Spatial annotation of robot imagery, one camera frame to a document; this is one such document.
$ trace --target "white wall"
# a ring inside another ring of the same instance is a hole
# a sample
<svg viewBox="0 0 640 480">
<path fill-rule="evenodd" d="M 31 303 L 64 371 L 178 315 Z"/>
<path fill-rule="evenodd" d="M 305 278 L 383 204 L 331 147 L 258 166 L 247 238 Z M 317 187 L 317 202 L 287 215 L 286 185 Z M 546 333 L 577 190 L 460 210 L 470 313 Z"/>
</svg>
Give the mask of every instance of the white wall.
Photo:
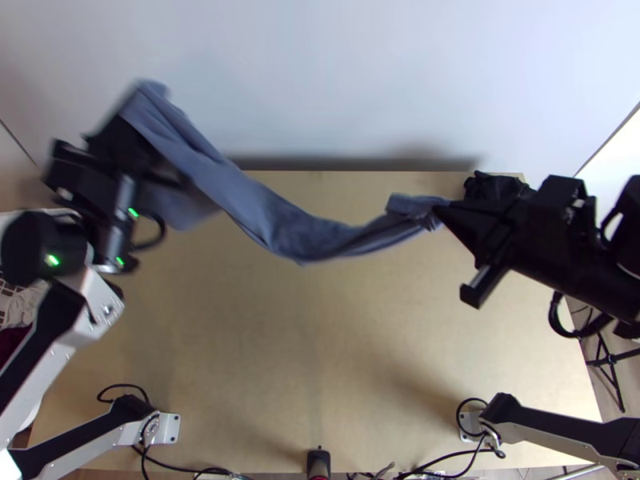
<svg viewBox="0 0 640 480">
<path fill-rule="evenodd" d="M 136 77 L 227 153 L 574 174 L 640 100 L 636 0 L 2 0 L 0 116 L 41 162 Z"/>
<path fill-rule="evenodd" d="M 632 175 L 640 175 L 640 112 L 578 172 L 587 193 L 598 197 L 598 223 L 614 207 Z"/>
</svg>

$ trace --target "cable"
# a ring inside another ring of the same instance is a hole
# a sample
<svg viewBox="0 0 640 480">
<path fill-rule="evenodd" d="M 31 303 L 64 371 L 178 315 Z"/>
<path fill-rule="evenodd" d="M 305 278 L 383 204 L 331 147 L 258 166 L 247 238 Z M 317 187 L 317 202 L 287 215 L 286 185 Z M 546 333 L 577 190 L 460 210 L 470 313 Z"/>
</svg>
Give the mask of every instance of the cable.
<svg viewBox="0 0 640 480">
<path fill-rule="evenodd" d="M 449 458 L 460 457 L 462 455 L 472 454 L 471 460 L 469 461 L 469 464 L 466 466 L 466 468 L 462 472 L 457 473 L 456 475 L 442 475 L 442 474 L 436 474 L 436 473 L 433 473 L 433 472 L 429 472 L 428 473 L 428 475 L 431 476 L 431 477 L 460 478 L 461 476 L 465 475 L 469 470 L 471 470 L 471 467 L 474 465 L 475 459 L 478 456 L 478 454 L 493 453 L 498 458 L 506 457 L 505 453 L 502 450 L 498 450 L 498 449 L 495 449 L 493 447 L 491 447 L 491 448 L 482 448 L 482 443 L 485 441 L 486 436 L 487 435 L 484 434 L 480 438 L 480 442 L 478 443 L 478 446 L 476 447 L 475 450 L 463 450 L 463 451 L 459 451 L 459 452 L 454 452 L 452 454 L 444 455 L 443 457 L 436 458 L 432 462 L 425 463 L 424 465 L 420 465 L 419 467 L 414 468 L 411 472 L 405 472 L 404 474 L 398 475 L 395 480 L 403 480 L 404 478 L 410 477 L 411 475 L 424 474 L 425 473 L 424 470 L 426 470 L 430 466 L 435 465 L 436 463 L 444 462 L 445 460 L 448 460 Z"/>
<path fill-rule="evenodd" d="M 145 480 L 149 480 L 149 475 L 146 472 L 145 461 L 146 461 L 146 454 L 147 452 L 149 452 L 150 448 L 151 448 L 151 445 L 149 445 L 148 447 L 145 447 L 144 451 L 142 452 L 142 456 L 140 457 L 140 471 L 142 472 L 142 476 L 144 477 Z"/>
<path fill-rule="evenodd" d="M 578 308 L 577 310 L 574 310 L 574 311 L 569 312 L 569 313 L 570 313 L 570 314 L 572 314 L 572 315 L 573 315 L 573 314 L 579 314 L 580 312 L 583 312 L 583 311 L 585 311 L 585 310 L 586 310 L 586 309 L 588 309 L 588 308 L 593 309 L 593 307 L 592 307 L 591 305 L 584 305 L 584 307 L 583 307 L 583 308 Z"/>
<path fill-rule="evenodd" d="M 591 323 L 584 326 L 580 330 L 569 332 L 562 326 L 562 324 L 560 323 L 560 318 L 558 317 L 558 305 L 562 300 L 562 297 L 564 297 L 562 292 L 555 291 L 553 296 L 551 297 L 551 304 L 549 305 L 549 326 L 556 334 L 560 335 L 561 337 L 589 337 L 602 330 L 605 326 L 609 325 L 609 323 L 614 320 L 612 316 L 605 313 L 600 313 L 600 315 L 598 315 L 595 320 L 593 320 Z"/>
<path fill-rule="evenodd" d="M 153 220 L 158 224 L 158 236 L 156 238 L 152 238 L 146 242 L 142 243 L 131 243 L 131 252 L 139 252 L 142 250 L 148 250 L 156 245 L 162 243 L 166 236 L 166 223 L 164 219 L 153 212 L 149 212 L 148 210 L 140 210 L 138 212 L 141 216 L 148 218 L 149 220 Z"/>
<path fill-rule="evenodd" d="M 115 388 L 134 388 L 140 392 L 142 397 L 145 399 L 145 402 L 151 405 L 151 402 L 149 401 L 149 395 L 146 394 L 145 389 L 143 389 L 141 386 L 134 385 L 133 383 L 115 383 L 113 385 L 109 385 L 107 388 L 104 388 L 100 391 L 100 393 L 96 396 L 96 400 L 102 403 L 113 403 L 114 400 L 112 398 L 104 399 L 102 396 L 109 390 L 113 390 Z"/>
<path fill-rule="evenodd" d="M 460 418 L 462 416 L 462 408 L 464 407 L 464 405 L 466 405 L 467 403 L 471 403 L 471 402 L 480 402 L 484 406 L 489 405 L 487 402 L 485 402 L 481 398 L 471 397 L 471 398 L 468 398 L 467 400 L 463 400 L 460 403 L 460 405 L 458 405 L 458 408 L 455 411 L 455 422 L 458 424 L 458 428 L 460 429 L 461 432 L 466 434 L 468 437 L 477 438 L 477 437 L 480 437 L 483 434 L 482 431 L 480 431 L 477 434 L 473 434 L 473 433 L 469 432 L 467 429 L 465 429 L 465 427 L 463 427 L 462 424 L 460 423 Z"/>
</svg>

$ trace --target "wooden table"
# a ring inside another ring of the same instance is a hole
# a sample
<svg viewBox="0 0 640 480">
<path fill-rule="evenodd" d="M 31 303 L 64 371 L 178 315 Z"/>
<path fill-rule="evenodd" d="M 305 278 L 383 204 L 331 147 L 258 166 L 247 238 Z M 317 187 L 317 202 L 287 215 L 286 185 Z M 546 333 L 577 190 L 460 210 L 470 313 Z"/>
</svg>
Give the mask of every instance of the wooden table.
<svg viewBox="0 0 640 480">
<path fill-rule="evenodd" d="M 314 214 L 353 224 L 380 214 L 391 192 L 460 198 L 467 177 L 251 175 Z M 178 443 L 153 448 L 156 458 L 244 472 L 301 472 L 318 445 L 330 450 L 334 471 L 376 471 L 391 460 L 408 469 L 467 448 L 454 424 L 457 404 L 500 391 L 599 420 L 578 344 L 547 325 L 550 289 L 511 273 L 472 309 L 458 286 L 473 276 L 473 259 L 446 229 L 301 267 L 221 214 L 170 233 L 140 259 L 135 275 L 116 279 L 125 314 L 56 381 L 32 443 L 102 414 L 94 396 L 116 382 L 140 384 L 157 407 L 182 415 Z M 525 443 L 505 451 L 506 460 L 481 455 L 476 467 L 576 462 Z M 137 470 L 139 458 L 121 449 L 90 466 Z"/>
</svg>

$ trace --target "gray towel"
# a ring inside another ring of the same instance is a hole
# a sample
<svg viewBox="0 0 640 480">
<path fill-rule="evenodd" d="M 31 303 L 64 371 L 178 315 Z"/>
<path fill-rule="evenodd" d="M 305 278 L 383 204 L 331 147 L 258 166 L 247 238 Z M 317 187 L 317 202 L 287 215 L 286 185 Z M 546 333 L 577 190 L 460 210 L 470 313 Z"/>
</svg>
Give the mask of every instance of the gray towel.
<svg viewBox="0 0 640 480">
<path fill-rule="evenodd" d="M 139 204 L 186 230 L 222 209 L 256 243 L 299 263 L 361 255 L 440 227 L 433 205 L 440 197 L 392 194 L 386 213 L 364 226 L 318 218 L 251 178 L 225 158 L 167 99 L 167 88 L 144 81 L 117 115 L 132 125 L 189 181 L 183 191 L 142 186 Z"/>
</svg>

